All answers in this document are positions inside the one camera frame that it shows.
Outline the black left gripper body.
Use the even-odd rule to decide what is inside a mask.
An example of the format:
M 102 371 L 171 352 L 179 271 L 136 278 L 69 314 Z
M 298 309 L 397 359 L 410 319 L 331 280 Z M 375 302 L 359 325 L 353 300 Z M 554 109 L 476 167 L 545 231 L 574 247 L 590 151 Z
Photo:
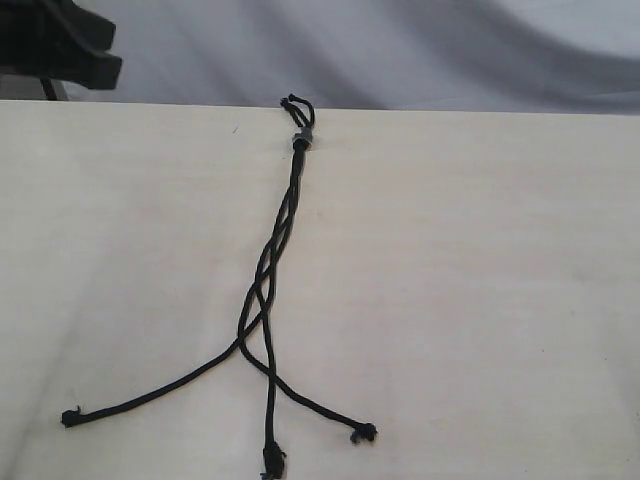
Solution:
M 1 73 L 72 80 L 85 46 L 57 1 L 1 3 Z

